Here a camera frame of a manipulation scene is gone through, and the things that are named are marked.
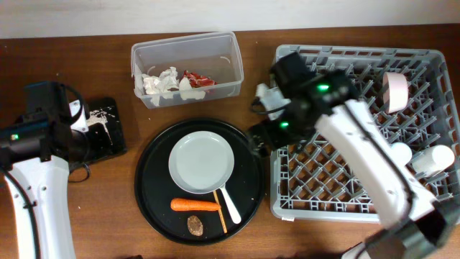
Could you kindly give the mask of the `pink bowl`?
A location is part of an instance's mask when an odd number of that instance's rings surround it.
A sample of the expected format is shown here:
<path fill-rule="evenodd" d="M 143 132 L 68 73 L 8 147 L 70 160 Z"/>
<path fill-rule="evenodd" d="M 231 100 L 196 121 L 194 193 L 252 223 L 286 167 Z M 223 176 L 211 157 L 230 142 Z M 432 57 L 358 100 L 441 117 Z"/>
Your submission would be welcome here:
<path fill-rule="evenodd" d="M 403 74 L 385 72 L 382 80 L 385 112 L 403 110 L 408 105 L 408 81 Z"/>

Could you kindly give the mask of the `red snack wrapper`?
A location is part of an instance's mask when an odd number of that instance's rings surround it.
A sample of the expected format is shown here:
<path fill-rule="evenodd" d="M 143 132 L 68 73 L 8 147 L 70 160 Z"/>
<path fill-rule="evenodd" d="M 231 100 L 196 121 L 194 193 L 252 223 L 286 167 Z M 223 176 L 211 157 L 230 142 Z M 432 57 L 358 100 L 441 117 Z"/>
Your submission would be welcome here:
<path fill-rule="evenodd" d="M 192 88 L 214 86 L 216 82 L 209 77 L 199 75 L 190 71 L 184 71 L 183 77 L 187 78 Z"/>

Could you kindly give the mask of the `small white tissue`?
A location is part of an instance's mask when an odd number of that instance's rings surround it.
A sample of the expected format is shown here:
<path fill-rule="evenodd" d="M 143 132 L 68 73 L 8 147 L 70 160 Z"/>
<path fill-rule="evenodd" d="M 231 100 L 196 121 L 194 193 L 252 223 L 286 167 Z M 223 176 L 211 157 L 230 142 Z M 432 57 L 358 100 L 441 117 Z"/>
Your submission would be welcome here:
<path fill-rule="evenodd" d="M 182 78 L 179 83 L 179 92 L 182 100 L 189 99 L 201 100 L 205 97 L 206 92 L 202 90 L 194 90 L 187 78 Z"/>

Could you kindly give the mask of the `grey bowl with food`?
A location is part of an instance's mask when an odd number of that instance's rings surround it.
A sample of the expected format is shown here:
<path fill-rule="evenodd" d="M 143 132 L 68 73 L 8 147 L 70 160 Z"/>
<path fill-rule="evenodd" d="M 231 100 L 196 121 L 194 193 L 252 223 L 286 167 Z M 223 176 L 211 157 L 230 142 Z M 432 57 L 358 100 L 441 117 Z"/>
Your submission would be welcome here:
<path fill-rule="evenodd" d="M 192 132 L 173 146 L 168 161 L 170 176 L 177 186 L 192 194 L 221 190 L 234 169 L 234 153 L 220 135 L 209 131 Z"/>

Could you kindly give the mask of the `white plastic fork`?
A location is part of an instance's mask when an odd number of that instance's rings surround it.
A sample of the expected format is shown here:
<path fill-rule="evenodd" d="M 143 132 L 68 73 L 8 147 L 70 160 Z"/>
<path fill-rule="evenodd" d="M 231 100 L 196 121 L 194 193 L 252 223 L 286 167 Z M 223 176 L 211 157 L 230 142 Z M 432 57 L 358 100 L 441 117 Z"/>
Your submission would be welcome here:
<path fill-rule="evenodd" d="M 229 211 L 229 215 L 231 220 L 234 224 L 239 224 L 242 221 L 240 213 L 238 212 L 237 208 L 235 207 L 233 200 L 231 199 L 228 191 L 226 190 L 226 186 L 222 185 L 220 187 L 221 193 L 224 197 L 224 201 L 226 202 L 227 209 Z"/>

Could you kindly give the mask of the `orange carrot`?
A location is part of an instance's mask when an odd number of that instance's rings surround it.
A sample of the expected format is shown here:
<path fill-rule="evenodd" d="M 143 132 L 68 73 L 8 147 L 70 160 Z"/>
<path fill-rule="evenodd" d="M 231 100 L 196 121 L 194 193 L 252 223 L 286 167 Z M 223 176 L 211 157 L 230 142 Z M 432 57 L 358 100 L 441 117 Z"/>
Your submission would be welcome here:
<path fill-rule="evenodd" d="M 170 208 L 176 212 L 214 212 L 218 211 L 221 206 L 215 202 L 175 198 L 170 202 Z"/>

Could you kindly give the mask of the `wooden chopstick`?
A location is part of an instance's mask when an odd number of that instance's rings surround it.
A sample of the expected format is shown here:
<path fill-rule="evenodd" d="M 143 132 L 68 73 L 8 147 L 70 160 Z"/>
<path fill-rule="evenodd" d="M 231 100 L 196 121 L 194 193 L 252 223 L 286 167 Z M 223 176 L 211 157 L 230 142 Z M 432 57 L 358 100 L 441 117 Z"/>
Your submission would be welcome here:
<path fill-rule="evenodd" d="M 221 207 L 217 191 L 213 191 L 213 197 L 215 199 L 215 202 Z M 224 232 L 224 234 L 227 234 L 227 227 L 226 227 L 226 222 L 225 222 L 224 215 L 223 215 L 223 212 L 222 212 L 222 208 L 218 209 L 218 215 L 219 215 L 219 219 L 220 219 L 220 222 L 221 222 L 223 232 Z"/>

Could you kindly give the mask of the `brown nut shell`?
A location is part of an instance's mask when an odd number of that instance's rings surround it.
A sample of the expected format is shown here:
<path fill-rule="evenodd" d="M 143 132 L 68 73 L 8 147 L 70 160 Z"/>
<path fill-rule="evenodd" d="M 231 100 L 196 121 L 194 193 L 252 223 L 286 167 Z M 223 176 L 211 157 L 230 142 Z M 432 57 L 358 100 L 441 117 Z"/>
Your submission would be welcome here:
<path fill-rule="evenodd" d="M 188 217 L 187 227 L 188 227 L 188 231 L 193 236 L 200 237 L 203 235 L 203 223 L 197 216 L 192 215 Z"/>

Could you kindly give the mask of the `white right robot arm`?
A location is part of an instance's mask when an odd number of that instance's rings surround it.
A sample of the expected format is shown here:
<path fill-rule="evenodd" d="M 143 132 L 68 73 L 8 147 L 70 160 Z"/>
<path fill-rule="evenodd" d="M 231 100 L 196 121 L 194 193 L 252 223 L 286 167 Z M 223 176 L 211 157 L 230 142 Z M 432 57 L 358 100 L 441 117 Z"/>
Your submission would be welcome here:
<path fill-rule="evenodd" d="M 377 210 L 382 230 L 340 258 L 424 258 L 446 244 L 459 220 L 459 203 L 438 201 L 397 164 L 343 70 L 318 76 L 291 53 L 270 74 L 290 103 L 277 108 L 279 117 L 249 128 L 254 153 L 264 157 L 318 132 L 339 152 Z"/>

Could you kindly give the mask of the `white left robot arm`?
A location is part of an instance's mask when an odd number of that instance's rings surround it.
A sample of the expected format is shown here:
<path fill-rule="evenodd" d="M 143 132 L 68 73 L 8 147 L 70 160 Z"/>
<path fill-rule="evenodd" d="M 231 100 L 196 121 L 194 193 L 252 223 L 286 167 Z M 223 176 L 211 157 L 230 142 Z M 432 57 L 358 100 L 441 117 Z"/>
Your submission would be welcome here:
<path fill-rule="evenodd" d="M 109 97 L 84 101 L 62 83 L 33 83 L 27 108 L 1 130 L 1 174 L 14 205 L 21 258 L 74 258 L 69 176 L 112 155 Z"/>

